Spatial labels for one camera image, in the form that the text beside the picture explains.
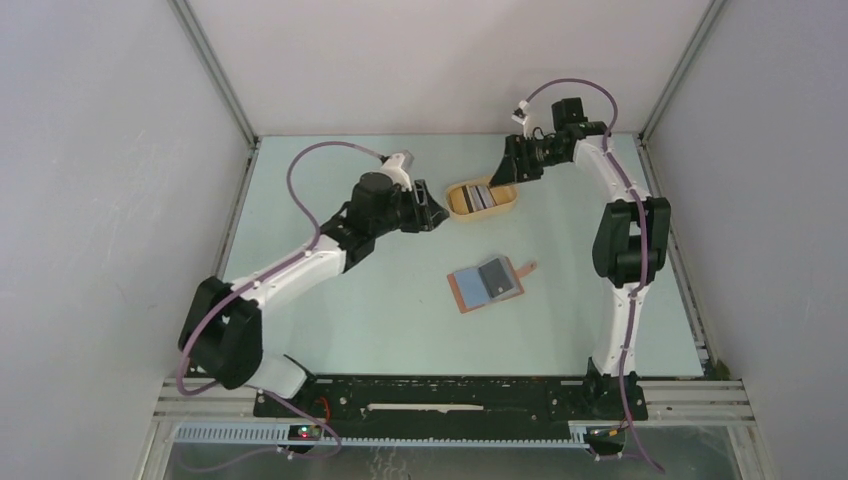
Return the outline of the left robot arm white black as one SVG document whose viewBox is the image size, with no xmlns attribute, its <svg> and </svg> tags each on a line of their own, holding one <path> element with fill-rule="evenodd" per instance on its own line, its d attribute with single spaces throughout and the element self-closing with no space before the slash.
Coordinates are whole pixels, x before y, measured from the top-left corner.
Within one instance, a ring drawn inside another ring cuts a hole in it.
<svg viewBox="0 0 848 480">
<path fill-rule="evenodd" d="M 211 276 L 199 284 L 178 339 L 180 373 L 195 365 L 216 385 L 272 392 L 290 415 L 308 414 L 316 403 L 310 374 L 288 355 L 265 352 L 264 315 L 351 270 L 374 251 L 378 238 L 431 232 L 448 217 L 423 180 L 405 188 L 384 173 L 362 175 L 350 200 L 316 225 L 299 250 L 243 279 Z"/>
</svg>

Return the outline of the black credit card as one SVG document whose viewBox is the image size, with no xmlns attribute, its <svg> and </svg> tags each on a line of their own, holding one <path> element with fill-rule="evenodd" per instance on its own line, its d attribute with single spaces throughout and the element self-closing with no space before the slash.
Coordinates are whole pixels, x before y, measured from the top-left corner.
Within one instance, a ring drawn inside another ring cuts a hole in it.
<svg viewBox="0 0 848 480">
<path fill-rule="evenodd" d="M 513 268 L 506 257 L 488 260 L 478 267 L 478 273 L 491 300 L 511 296 L 518 289 Z"/>
</svg>

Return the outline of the brown leather card holder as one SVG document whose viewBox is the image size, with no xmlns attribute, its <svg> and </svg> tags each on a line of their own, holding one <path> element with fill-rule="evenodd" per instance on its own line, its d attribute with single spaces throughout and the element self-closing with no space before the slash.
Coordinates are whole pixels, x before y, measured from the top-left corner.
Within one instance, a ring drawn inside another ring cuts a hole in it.
<svg viewBox="0 0 848 480">
<path fill-rule="evenodd" d="M 538 267 L 531 260 L 518 268 L 507 256 L 494 256 L 447 275 L 452 295 L 462 313 L 510 300 L 525 293 L 522 280 Z"/>
</svg>

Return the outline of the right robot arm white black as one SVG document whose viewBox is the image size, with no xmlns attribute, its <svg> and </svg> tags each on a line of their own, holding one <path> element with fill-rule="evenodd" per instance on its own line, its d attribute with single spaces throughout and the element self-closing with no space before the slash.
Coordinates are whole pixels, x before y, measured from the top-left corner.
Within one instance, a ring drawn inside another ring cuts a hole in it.
<svg viewBox="0 0 848 480">
<path fill-rule="evenodd" d="M 605 320 L 589 358 L 581 402 L 585 411 L 606 418 L 634 389 L 635 338 L 651 283 L 667 259 L 671 206 L 638 185 L 617 159 L 609 126 L 589 120 L 581 99 L 551 107 L 553 130 L 538 132 L 530 103 L 512 114 L 522 131 L 505 140 L 502 160 L 490 179 L 500 187 L 538 180 L 548 167 L 576 165 L 599 186 L 605 202 L 592 244 L 592 264 L 605 288 Z"/>
</svg>

